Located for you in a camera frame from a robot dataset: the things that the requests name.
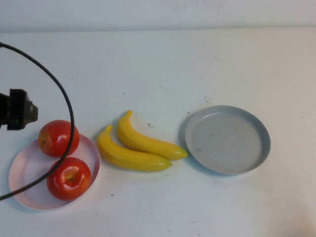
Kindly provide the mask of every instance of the white wall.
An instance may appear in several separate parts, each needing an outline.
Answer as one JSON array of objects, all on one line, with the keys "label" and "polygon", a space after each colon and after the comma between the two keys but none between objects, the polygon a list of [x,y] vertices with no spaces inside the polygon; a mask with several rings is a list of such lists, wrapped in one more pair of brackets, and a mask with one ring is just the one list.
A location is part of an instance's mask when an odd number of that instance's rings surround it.
[{"label": "white wall", "polygon": [[316,0],[0,0],[0,32],[316,25]]}]

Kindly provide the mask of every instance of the fake fruit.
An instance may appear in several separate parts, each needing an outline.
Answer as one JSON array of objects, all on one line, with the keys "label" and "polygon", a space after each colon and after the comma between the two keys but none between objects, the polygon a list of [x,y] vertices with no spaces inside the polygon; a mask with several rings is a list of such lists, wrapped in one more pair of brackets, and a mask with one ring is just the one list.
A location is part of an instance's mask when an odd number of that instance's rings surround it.
[{"label": "fake fruit", "polygon": [[56,171],[47,178],[48,190],[60,200],[79,198],[87,191],[90,183],[89,167],[84,161],[74,157],[65,158]]},{"label": "fake fruit", "polygon": [[[66,151],[70,139],[71,123],[64,120],[49,122],[39,132],[39,147],[50,157],[61,158]],[[74,140],[68,155],[71,155],[79,145],[79,132],[75,127]]]},{"label": "fake fruit", "polygon": [[132,111],[129,110],[118,121],[118,137],[128,148],[156,154],[168,160],[182,159],[188,155],[184,149],[175,144],[150,138],[137,132],[130,123],[131,116]]},{"label": "fake fruit", "polygon": [[124,168],[138,171],[161,171],[168,169],[171,162],[167,159],[143,152],[136,152],[115,144],[110,136],[113,126],[109,125],[97,139],[97,147],[103,159]]}]

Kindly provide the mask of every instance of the banana tip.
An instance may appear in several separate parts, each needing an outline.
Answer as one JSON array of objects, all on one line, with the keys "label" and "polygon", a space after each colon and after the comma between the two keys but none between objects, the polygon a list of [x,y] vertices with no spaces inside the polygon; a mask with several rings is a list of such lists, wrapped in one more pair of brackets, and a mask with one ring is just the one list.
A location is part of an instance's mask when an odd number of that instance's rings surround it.
[{"label": "banana tip", "polygon": [[126,112],[126,116],[128,116],[128,117],[131,117],[132,114],[133,114],[133,112],[132,112],[131,110],[129,110],[129,111]]},{"label": "banana tip", "polygon": [[113,126],[112,125],[108,125],[106,128],[105,128],[105,131],[106,132],[111,132],[113,129]]}]

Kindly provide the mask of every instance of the gray plate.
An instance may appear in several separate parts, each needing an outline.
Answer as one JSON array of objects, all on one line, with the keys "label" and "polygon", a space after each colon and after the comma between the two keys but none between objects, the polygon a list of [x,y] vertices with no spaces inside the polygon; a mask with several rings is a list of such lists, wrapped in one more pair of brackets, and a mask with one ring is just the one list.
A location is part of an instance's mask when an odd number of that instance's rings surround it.
[{"label": "gray plate", "polygon": [[194,158],[222,174],[250,171],[262,164],[270,151],[270,137],[260,120],[232,106],[197,112],[187,125],[185,137]]}]

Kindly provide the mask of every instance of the pink plate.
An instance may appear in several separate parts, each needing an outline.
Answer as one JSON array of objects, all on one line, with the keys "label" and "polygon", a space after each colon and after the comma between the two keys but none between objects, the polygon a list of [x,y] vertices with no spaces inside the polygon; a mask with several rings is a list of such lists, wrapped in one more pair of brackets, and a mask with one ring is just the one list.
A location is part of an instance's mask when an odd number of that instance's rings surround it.
[{"label": "pink plate", "polygon": [[[95,144],[87,137],[80,135],[79,146],[70,156],[82,159],[90,168],[91,184],[100,168],[100,153]],[[9,172],[9,187],[14,191],[45,174],[58,159],[41,152],[35,140],[24,148],[15,158]],[[65,206],[72,201],[55,198],[48,190],[46,180],[18,194],[15,198],[22,204],[34,209],[54,209]]]}]

